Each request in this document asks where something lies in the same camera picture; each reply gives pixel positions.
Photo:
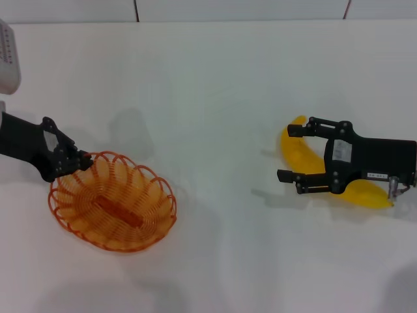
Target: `white label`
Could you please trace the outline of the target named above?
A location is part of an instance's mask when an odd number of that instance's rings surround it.
[[[46,142],[46,147],[48,147],[49,151],[53,152],[53,150],[58,145],[58,138],[56,137],[55,134],[52,134],[51,132],[46,132],[45,130],[44,130],[44,138]]]
[[[388,179],[388,175],[386,174],[368,173],[367,176],[368,178]]]
[[[352,145],[340,139],[336,139],[333,145],[332,160],[351,162]]]

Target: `toy banana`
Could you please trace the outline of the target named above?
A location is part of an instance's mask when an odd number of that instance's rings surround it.
[[[363,138],[348,121],[297,117],[282,132],[281,151],[292,171],[278,170],[283,183],[296,183],[299,194],[330,192],[335,197],[372,209],[391,207],[398,195],[416,186],[417,143]],[[303,136],[326,138],[324,160]],[[387,181],[388,194],[369,180]]]

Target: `white tabletop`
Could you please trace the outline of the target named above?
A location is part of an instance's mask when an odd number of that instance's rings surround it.
[[[417,139],[417,21],[14,29],[8,112],[151,166],[179,219],[146,252],[101,251],[60,228],[34,168],[0,157],[1,312],[416,310],[417,223],[296,195],[274,151],[299,113]]]

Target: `white device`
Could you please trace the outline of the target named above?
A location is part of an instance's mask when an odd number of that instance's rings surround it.
[[[11,95],[20,85],[20,68],[14,32],[0,20],[0,93]]]

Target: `yellow banana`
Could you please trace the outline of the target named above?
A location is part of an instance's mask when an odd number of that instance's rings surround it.
[[[307,118],[301,115],[291,124],[303,125],[306,121]],[[325,172],[324,160],[307,146],[303,138],[289,137],[286,127],[281,135],[281,152],[291,169],[297,173]],[[392,206],[392,202],[388,201],[388,195],[382,188],[362,179],[347,185],[344,193],[331,195],[355,205],[372,209],[385,209]]]

